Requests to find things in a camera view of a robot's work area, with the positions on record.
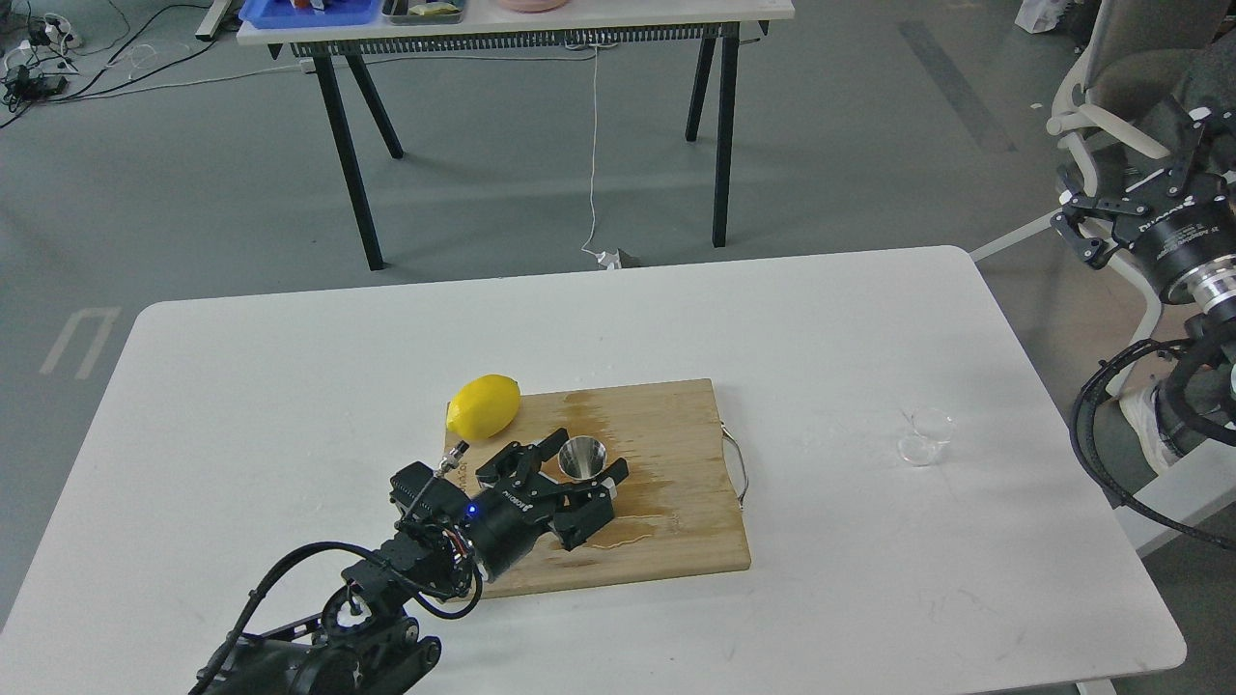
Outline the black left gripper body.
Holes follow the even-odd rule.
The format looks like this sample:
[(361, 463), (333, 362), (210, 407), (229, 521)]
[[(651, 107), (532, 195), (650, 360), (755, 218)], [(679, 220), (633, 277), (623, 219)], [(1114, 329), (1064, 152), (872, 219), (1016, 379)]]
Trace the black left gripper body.
[(464, 535), (486, 581), (493, 582), (524, 559), (541, 535), (556, 537), (555, 510), (572, 484), (560, 484), (540, 467), (527, 484), (502, 480), (493, 487), (481, 486), (464, 507)]

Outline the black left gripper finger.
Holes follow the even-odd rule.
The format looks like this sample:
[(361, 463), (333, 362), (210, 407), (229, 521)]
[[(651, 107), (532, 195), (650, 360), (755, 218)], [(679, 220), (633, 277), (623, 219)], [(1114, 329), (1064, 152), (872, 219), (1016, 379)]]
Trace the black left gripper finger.
[(510, 441), (499, 453), (476, 469), (475, 476), (481, 486), (493, 487), (502, 480), (527, 484), (534, 472), (543, 470), (543, 463), (556, 458), (562, 445), (569, 441), (565, 428), (552, 432), (543, 440), (522, 444)]
[(614, 498), (619, 484), (630, 475), (625, 458), (604, 467), (586, 484), (572, 484), (555, 510), (555, 535), (566, 552), (583, 545), (616, 518)]

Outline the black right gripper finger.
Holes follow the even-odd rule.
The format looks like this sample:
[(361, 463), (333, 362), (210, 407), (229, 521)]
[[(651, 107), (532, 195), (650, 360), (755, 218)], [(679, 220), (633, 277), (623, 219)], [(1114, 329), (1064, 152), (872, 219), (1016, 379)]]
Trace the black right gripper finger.
[(1163, 106), (1175, 132), (1175, 143), (1169, 147), (1166, 197), (1172, 204), (1183, 204), (1192, 195), (1205, 202), (1217, 190), (1217, 176), (1208, 168), (1206, 158), (1214, 111), (1208, 104), (1187, 109), (1177, 96), (1166, 96)]
[(1138, 202), (1115, 185), (1100, 185), (1098, 193), (1086, 194), (1082, 189), (1082, 168), (1074, 164), (1056, 167), (1056, 181), (1060, 188), (1060, 207), (1051, 214), (1051, 228), (1082, 263), (1100, 270), (1120, 249), (1128, 249), (1127, 240), (1116, 240), (1112, 232), (1103, 235), (1103, 229), (1115, 229), (1126, 216), (1140, 220), (1149, 215), (1149, 204)]

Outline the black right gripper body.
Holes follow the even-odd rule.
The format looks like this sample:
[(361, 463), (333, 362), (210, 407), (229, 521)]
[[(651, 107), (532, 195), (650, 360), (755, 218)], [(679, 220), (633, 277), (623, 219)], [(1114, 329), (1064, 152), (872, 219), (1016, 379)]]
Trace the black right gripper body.
[(1149, 215), (1128, 232), (1140, 272), (1166, 305), (1232, 305), (1235, 296), (1234, 210), (1230, 185), (1217, 176), (1217, 190), (1201, 202), (1166, 195), (1149, 203)]

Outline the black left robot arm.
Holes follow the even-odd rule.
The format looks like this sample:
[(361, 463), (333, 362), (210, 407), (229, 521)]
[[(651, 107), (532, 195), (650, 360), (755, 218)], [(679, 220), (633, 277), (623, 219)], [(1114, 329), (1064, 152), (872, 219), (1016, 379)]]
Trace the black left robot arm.
[[(604, 445), (566, 430), (512, 441), (476, 471), (468, 496), (450, 484), (466, 441), (436, 466), (412, 463), (391, 480), (399, 510), (394, 535), (368, 550), (351, 542), (309, 542), (279, 559), (250, 594), (234, 628), (198, 672), (194, 694), (405, 694), (441, 660), (407, 611), (462, 620), (483, 586), (524, 559), (545, 534), (574, 550), (616, 518), (616, 488), (630, 467)], [(328, 550), (357, 556), (344, 585), (305, 620), (265, 633), (247, 626), (292, 568)]]

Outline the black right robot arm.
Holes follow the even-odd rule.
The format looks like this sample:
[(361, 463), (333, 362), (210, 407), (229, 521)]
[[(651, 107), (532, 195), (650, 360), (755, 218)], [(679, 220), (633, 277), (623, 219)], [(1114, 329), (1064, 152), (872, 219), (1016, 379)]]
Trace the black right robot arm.
[(1072, 406), (1070, 443), (1086, 475), (1116, 493), (1125, 510), (1229, 552), (1231, 538), (1170, 519), (1140, 502), (1112, 479), (1094, 438), (1098, 408), (1107, 399), (1112, 378), (1149, 352), (1166, 352), (1174, 359), (1174, 369), (1153, 387), (1147, 404), (1157, 439), (1170, 453), (1182, 432), (1200, 443), (1234, 445), (1234, 396), (1222, 396), (1201, 412), (1187, 393), (1196, 373), (1234, 366), (1234, 184), (1229, 181), (1234, 114), (1210, 104), (1187, 109), (1174, 96), (1166, 96), (1161, 113), (1174, 140), (1158, 157), (1158, 168), (1119, 194), (1068, 192), (1052, 224), (1083, 263), (1099, 270), (1119, 251), (1127, 251), (1153, 299), (1166, 305), (1193, 303), (1199, 313), (1187, 338), (1174, 343), (1140, 339), (1101, 364)]

